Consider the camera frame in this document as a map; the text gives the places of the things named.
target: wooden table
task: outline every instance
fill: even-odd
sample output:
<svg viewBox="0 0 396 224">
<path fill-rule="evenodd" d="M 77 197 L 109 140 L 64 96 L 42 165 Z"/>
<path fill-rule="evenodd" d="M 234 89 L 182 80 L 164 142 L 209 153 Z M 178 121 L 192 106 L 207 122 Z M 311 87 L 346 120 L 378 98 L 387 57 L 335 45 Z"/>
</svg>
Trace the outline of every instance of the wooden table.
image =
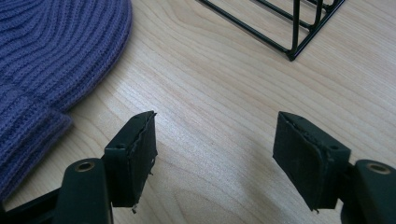
<svg viewBox="0 0 396 224">
<path fill-rule="evenodd" d="M 288 22 L 248 0 L 224 2 L 290 42 Z M 340 223 L 341 202 L 311 212 L 272 159 L 278 111 L 344 143 L 352 163 L 396 166 L 395 1 L 346 0 L 293 63 L 197 1 L 133 5 L 120 61 L 70 111 L 74 127 L 6 209 L 59 188 L 69 164 L 100 158 L 122 125 L 148 110 L 158 113 L 154 176 L 137 214 L 114 209 L 115 223 Z"/>
</svg>

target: black wire rack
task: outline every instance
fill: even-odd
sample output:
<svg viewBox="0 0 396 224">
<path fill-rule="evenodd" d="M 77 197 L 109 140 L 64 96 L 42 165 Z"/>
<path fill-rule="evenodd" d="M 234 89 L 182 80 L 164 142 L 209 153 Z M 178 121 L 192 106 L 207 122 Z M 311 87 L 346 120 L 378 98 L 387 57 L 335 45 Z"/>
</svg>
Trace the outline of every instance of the black wire rack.
<svg viewBox="0 0 396 224">
<path fill-rule="evenodd" d="M 329 20 L 329 18 L 334 14 L 334 12 L 345 2 L 345 0 L 333 0 L 332 4 L 324 4 L 323 0 L 305 0 L 305 2 L 312 4 L 316 7 L 316 15 L 315 20 L 312 24 L 301 21 L 300 20 L 300 3 L 301 0 L 293 0 L 293 15 L 289 14 L 287 11 L 271 4 L 265 0 L 254 0 L 258 4 L 262 4 L 265 7 L 268 7 L 275 13 L 284 18 L 292 21 L 292 43 L 291 49 L 287 49 L 273 39 L 269 38 L 266 35 L 263 35 L 259 31 L 255 30 L 251 26 L 247 25 L 246 23 L 240 21 L 235 16 L 231 15 L 221 7 L 216 6 L 212 2 L 208 0 L 198 0 L 210 9 L 218 12 L 221 16 L 226 18 L 227 20 L 231 21 L 241 29 L 245 30 L 249 34 L 253 35 L 254 37 L 258 38 L 260 41 L 270 45 L 274 49 L 279 50 L 280 52 L 286 54 L 289 60 L 292 62 L 297 56 L 303 51 L 303 49 L 308 45 L 308 43 L 314 38 L 314 36 L 318 33 L 318 31 L 324 26 L 324 24 Z M 304 38 L 304 40 L 299 44 L 299 30 L 300 27 L 303 27 L 307 30 L 308 35 Z"/>
</svg>

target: purple knit beanie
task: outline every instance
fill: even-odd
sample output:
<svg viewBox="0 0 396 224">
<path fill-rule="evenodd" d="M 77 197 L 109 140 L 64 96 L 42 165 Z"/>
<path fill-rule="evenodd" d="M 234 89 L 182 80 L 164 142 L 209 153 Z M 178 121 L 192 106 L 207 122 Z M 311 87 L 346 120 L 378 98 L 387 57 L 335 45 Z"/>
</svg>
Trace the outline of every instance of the purple knit beanie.
<svg viewBox="0 0 396 224">
<path fill-rule="evenodd" d="M 130 0 L 0 0 L 0 202 L 119 58 Z"/>
</svg>

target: wood grain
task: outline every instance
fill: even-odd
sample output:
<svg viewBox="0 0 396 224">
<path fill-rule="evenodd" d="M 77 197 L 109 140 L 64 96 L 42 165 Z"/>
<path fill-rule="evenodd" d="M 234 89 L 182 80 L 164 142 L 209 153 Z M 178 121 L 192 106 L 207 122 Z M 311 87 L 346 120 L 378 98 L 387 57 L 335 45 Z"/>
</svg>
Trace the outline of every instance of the wood grain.
<svg viewBox="0 0 396 224">
<path fill-rule="evenodd" d="M 238 2 L 222 3 L 258 13 L 251 22 L 288 40 L 288 23 Z M 340 223 L 341 203 L 310 212 L 272 159 L 278 111 L 350 147 L 351 162 L 396 166 L 395 1 L 346 0 L 293 63 L 198 1 L 133 6 L 120 61 L 70 111 L 74 127 L 7 209 L 59 188 L 69 164 L 101 157 L 122 125 L 147 110 L 158 113 L 154 176 L 137 214 L 114 209 L 116 223 Z"/>
</svg>

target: ribbed knit fabric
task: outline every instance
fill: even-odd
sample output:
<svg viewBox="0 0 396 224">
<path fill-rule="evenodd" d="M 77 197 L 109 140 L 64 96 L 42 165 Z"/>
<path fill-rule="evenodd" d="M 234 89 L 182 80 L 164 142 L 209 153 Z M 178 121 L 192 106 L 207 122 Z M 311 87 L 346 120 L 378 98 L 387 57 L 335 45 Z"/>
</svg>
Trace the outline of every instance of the ribbed knit fabric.
<svg viewBox="0 0 396 224">
<path fill-rule="evenodd" d="M 0 0 L 0 201 L 119 58 L 130 0 Z"/>
</svg>

